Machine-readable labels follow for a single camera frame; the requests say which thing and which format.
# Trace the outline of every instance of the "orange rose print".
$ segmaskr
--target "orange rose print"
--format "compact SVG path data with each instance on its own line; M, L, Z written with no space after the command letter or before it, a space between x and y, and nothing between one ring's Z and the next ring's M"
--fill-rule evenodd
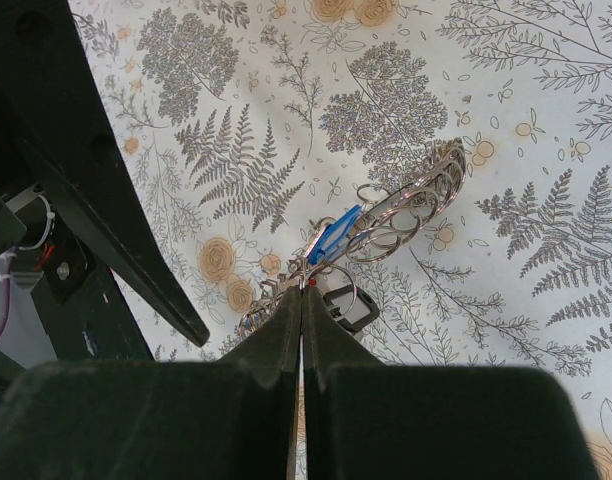
M602 480L612 480L612 453L606 447L600 447L593 443L587 445Z
M135 93L135 92L141 92L142 88L144 88L144 84L142 83L142 79L138 79L138 80L133 80L130 82L130 91Z
M117 30L117 39L118 40L126 40L133 33L133 29L130 28L130 25L126 25L125 27L119 26L119 30Z
M313 14L322 22L334 22L353 6L353 0L315 0Z
M272 9L272 17L275 20L283 15L286 15L286 0L277 0L273 3L275 4L275 8Z
M209 282L225 280L235 268L235 254L228 240L213 238L206 242L198 258L199 271Z
M282 261L272 253L264 255L259 264L266 275L277 275L282 268Z
M124 142L124 151L129 155L132 155L139 148L139 139L137 137L130 137Z
M357 20L366 27L376 27L386 21L393 11L391 0L365 0L355 9Z
M253 289L245 280L231 283L226 292L228 305L237 313L245 313L253 303Z
M133 71L133 68L135 68L135 66L137 65L137 62L135 60L131 59L126 61L126 65L124 65L124 71L126 73L130 73Z

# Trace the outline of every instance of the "metal ring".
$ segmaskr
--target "metal ring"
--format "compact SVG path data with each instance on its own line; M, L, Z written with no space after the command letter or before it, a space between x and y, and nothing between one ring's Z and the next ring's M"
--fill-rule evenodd
M351 227L351 229L346 234L346 238L348 238L350 240L351 238L353 238L357 234L357 232L359 232L360 230L366 228L366 225L371 225L375 221L375 216L370 213L372 211L373 210L371 209L370 211L364 213L361 217L359 217L355 221L355 224ZM364 222L364 226L361 227L361 228L357 226L357 224L360 223L360 222Z
M284 293L286 293L286 290L284 290L283 292L277 292L275 296L270 299L270 303L268 305L269 311L274 311L277 308L277 304L284 296Z
M354 258L351 257L351 253L354 253L355 251L359 250L360 248L363 248L363 246L361 244L357 244L357 245L353 245L353 241L361 236L364 236L364 238L360 239L359 242L363 241L366 238L366 234L370 234L371 232L380 230L380 229L386 229L386 230L390 230L388 232L384 232L384 233L380 233L378 235L375 236L375 238L371 238L371 236L368 236L368 241L375 246L376 248L379 249L383 249L386 248L387 251L377 255L376 257L369 257L369 258ZM378 238L381 237L385 237L387 235L395 235L395 242L390 245L375 245L375 240L377 240ZM393 231L392 228L384 226L384 225L379 225L379 226L375 226L375 227L369 227L369 228L365 228L364 230L362 230L361 232L359 232L355 237L353 237L353 239L349 242L348 247L346 248L346 256L354 261L354 262L359 262L359 263L373 263L373 262L379 262L380 260L383 260L384 258L390 256L393 254L393 252L395 252L395 250L397 250L400 245L402 244L402 238L395 232Z
M254 305L253 307L251 307L245 314L242 315L242 317L239 319L239 323L237 324L237 333L239 334L240 337L244 336L244 331L245 331L245 327L243 325L244 320L246 320L246 318L249 315L255 315L255 314L264 314L266 313L267 315L270 313L268 306L264 306L261 304L257 304ZM255 327L253 325L253 322L250 322L250 332L254 332L255 330L257 330L257 327Z
M397 202L396 206L400 206L400 204L403 203L404 205L402 206L415 208L417 210L417 207L412 204L412 201L415 198L415 196L417 196L420 193L425 193L426 195L430 194L431 198L433 199L433 205L429 205L429 202L427 201L427 199L424 200L424 205L429 206L431 208L431 211L427 215L424 215L424 216L419 215L422 221L422 224L420 226L421 228L424 225L426 225L433 217L435 217L439 211L439 206L440 206L439 195L434 189L430 187L416 187L414 190L409 190L408 192L406 192L404 196L402 196L402 199L399 202Z
M355 306L355 301L357 301L357 285L355 284L355 281L353 280L353 277L351 276L351 274L345 268L340 267L339 265L334 265L332 263L330 265L328 265L328 266L331 267L331 268L334 268L336 270L339 270L344 275L346 275L346 277L350 281L350 284L353 286L353 299L350 302L350 306L346 309L346 311L344 313L342 313L340 315L340 317L345 317L346 315L348 315L348 312L350 312L353 309L353 307ZM310 280L312 277L314 277L315 275L318 275L319 273L320 273L319 271L313 270L311 272L311 274L308 276L307 280Z
M408 230L402 230L400 228L395 227L395 225L393 225L393 218L395 218L395 216L397 216L399 212L402 212L404 210L407 210L411 214L415 215L415 217L417 218L417 224L415 225L415 228L408 229ZM421 216L419 215L419 213L417 213L417 210L414 207L411 207L409 205L400 205L398 207L389 208L375 220L375 223L373 224L373 226L377 226L378 221L379 221L379 226L385 226L385 222L388 222L388 226L391 229L393 229L393 231L395 231L397 235L410 235L411 233L415 235L415 233L417 233L417 231L419 231L419 229L421 228L421 223L422 223Z
M371 243L373 243L377 238L381 237L381 236L386 236L386 235L395 235L395 238L397 239L395 241L395 243L388 248L388 250L386 250L384 253L374 256L374 257L367 257L367 258L360 258L360 257L354 257L351 256L355 251L357 251L358 249L355 249L351 252L348 252L346 254L346 256L348 257L349 260L353 261L353 262L357 262L357 263L375 263L375 262L379 262L381 260L384 260L385 258L390 257L393 253L395 253L397 251L397 249L401 246L402 244L402 238L394 233L391 232L385 232L385 233L380 233L378 235L376 235L376 238L371 239Z
M439 200L440 198L440 193L441 193L441 189L440 188L432 188L431 185L434 182L440 182L440 179L446 179L447 178L447 184L445 186L446 188L446 192L444 195L442 195L442 200L439 203L438 207L437 207L437 211L434 212L434 215L437 215L438 213L441 213L448 205L450 205L449 199L452 195L451 191L451 186L453 184L453 178L450 176L450 174L448 172L445 172L443 170L437 170L434 172L435 175L433 176L432 180L429 180L425 187L430 188L431 190L433 190L435 192L435 194L437 195L437 199Z
M383 185L379 185L377 183L364 183L363 185L360 185L359 187L357 187L357 191L355 192L355 194L357 195L357 198L359 198L364 203L379 204L379 203L383 202L383 200L379 200L379 201L377 201L377 200L370 200L370 199L364 197L363 195L361 195L359 193L363 189L370 188L370 187L374 188L375 190L378 190L378 189L379 190L383 190L384 192L386 192L387 197L391 196L391 193L388 190L386 190Z
M455 180L454 175L451 175L447 170L450 169L450 167L454 167L458 170L459 173L459 177L457 180ZM449 205L451 205L453 203L453 201L455 200L455 198L457 198L457 194L459 193L459 191L461 190L461 187L463 185L463 182L460 181L459 179L461 179L463 172L461 167L459 166L459 164L457 162L451 161L448 162L446 164L446 170L444 170L443 172L444 176L447 176L449 178L449 182L447 185L447 192L446 192L446 196L444 198L444 201L442 202L442 205L439 209L439 212L442 212L443 210L445 210Z
M455 178L454 173L453 174L449 173L451 167L454 167L455 169L457 169L457 172L454 172L454 173L458 173L458 177L457 178ZM452 190L451 194L447 197L447 204L446 204L446 206L444 208L446 208L447 206L451 205L455 201L455 199L457 198L457 195L459 194L459 191L464 186L464 180L465 180L465 173L464 173L462 167L459 165L459 163L457 161L451 160L450 162L448 162L446 164L445 170L446 170L446 173L453 180L453 182L451 183L451 186L453 187L453 190Z

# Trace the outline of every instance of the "fern illustration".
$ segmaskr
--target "fern illustration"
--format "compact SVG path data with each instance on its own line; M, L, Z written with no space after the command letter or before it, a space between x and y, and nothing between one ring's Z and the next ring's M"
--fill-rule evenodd
M155 125L153 118L148 112L148 103L146 100L138 109L135 105L135 93L128 93L126 87L117 85L115 75L108 75L104 81L105 89L100 91L102 99L110 101L117 105L118 110L115 118L127 120L126 128L131 133L141 132L144 128L166 128L166 125Z
M177 156L170 149L160 151L154 134L137 160L133 183L146 192L144 210L164 259L173 273L185 277L188 265L175 244L194 237L202 227L202 217L196 206L178 196L182 182Z
M537 208L532 183L518 200L512 189L503 197L476 202L481 211L497 221L497 235L509 237L508 258L540 243L520 272L546 264L555 268L533 288L533 296L581 285L601 287L553 313L548 325L572 318L609 317L612 312L612 198L608 182L610 167L599 170L581 209L573 212L569 200L572 170L557 179L550 194Z
M279 34L279 31L272 25L267 25L262 30L261 42L275 49L278 56L273 57L273 66L283 68L289 74L282 75L279 79L279 86L290 86L297 92L301 102L291 102L284 105L284 110L297 115L302 125L310 129L310 146L308 155L313 148L313 110L321 105L324 88L319 75L306 78L306 71L311 66L308 53L295 61L290 55L292 46L286 33Z
M599 100L589 98L580 102L579 105L581 108L577 113L587 110L593 112L593 118L585 118L583 122L577 124L580 132L586 132L587 139L600 132L600 140L605 140L612 135L612 95L607 94Z
M409 275L398 268L389 272L381 263L348 263L346 268L380 310L379 319L364 329L362 340L373 355L390 365L452 365L457 360L459 352L453 349L448 328L435 324L431 329L422 323L419 292L413 290ZM393 341L401 353L391 346Z
M77 13L73 13L73 19L82 43L90 42L91 49L98 58L108 55L115 63L119 55L119 41L115 34L108 30L106 20L96 22L90 14L84 17Z
M595 92L612 81L612 6L607 15L593 18L593 3L581 0L456 0L437 32L470 47L466 59L474 67L495 71L524 65L540 67L535 80L544 89L583 89ZM599 30L604 43L598 42ZM575 29L564 33L562 27ZM595 119L578 124L602 140L612 134L612 110L602 100L580 103L580 111L593 108Z
M201 9L204 15L210 15L211 13L217 12L217 18L222 23L234 23L236 27L243 27L250 23L250 17L248 13L248 5L244 2L236 0L232 5L225 2L224 0L195 0L195 8Z
M422 291L423 298L428 300L429 311L437 315L442 322L454 317L466 319L466 334L479 348L489 348L487 338L491 333L495 333L510 342L509 348L517 352L518 358L535 367L554 368L571 377L590 374L591 361L582 346L560 345L557 342L543 345L537 336L531 335L538 330L536 320L524 315L510 319L497 316L503 314L505 306L499 292L487 298L480 298L451 288L450 284L456 281L463 283L473 273L472 270L441 268L432 262L420 260L412 249L409 251L428 280Z
M359 89L332 96L321 117L328 149L364 150L369 178L389 191L426 170L427 143L448 119L444 105L426 91L425 65L395 42L372 47L348 65Z
M612 347L612 323L609 325L608 330L610 334L606 333L606 329L604 327L599 329L599 336L591 335L588 340L586 340L586 349L595 353L599 353L602 350L610 350Z
M219 129L213 111L206 124L190 124L175 134L186 156L186 167L192 165L190 177L195 178L195 189L213 184L201 198L199 205L220 200L213 212L216 220L229 213L253 217L253 231L270 219L271 233L286 223L284 212L293 197L304 185L284 184L295 168L299 149L284 166L276 167L275 138L268 120L266 136L261 148L255 152L249 119L250 105L246 105L233 128L231 107L224 113Z

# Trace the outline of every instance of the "fern leaf print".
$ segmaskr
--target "fern leaf print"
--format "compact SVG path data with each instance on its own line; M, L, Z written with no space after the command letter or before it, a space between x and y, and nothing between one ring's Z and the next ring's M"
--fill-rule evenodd
M229 214L253 217L253 231L271 219L270 231L284 223L284 213L304 182L285 186L299 158L278 166L275 135L270 120L267 122L263 144L253 146L255 136L251 128L250 105L246 105L233 125L231 107L216 127L217 112L213 111L206 125L194 126L177 132L175 138L186 155L186 166L195 188L206 192L199 205L215 204L212 217L217 220Z
M491 220L498 222L497 235L509 237L508 258L536 244L538 248L520 271L554 264L533 288L533 296L561 289L600 287L580 295L554 312L547 325L575 319L609 317L612 313L612 193L609 166L602 167L579 208L570 203L572 170L555 181L546 200L537 208L530 183L518 200L512 189L503 197L476 202Z

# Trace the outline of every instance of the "white patterned fabric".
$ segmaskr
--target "white patterned fabric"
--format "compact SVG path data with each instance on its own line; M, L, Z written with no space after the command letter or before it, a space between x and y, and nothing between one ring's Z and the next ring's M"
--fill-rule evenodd
M212 360L368 182L462 137L466 184L393 256L347 264L389 364L523 365L565 387L612 480L612 5L599 0L71 1L198 349L123 287L158 360ZM300 428L298 471L305 471Z

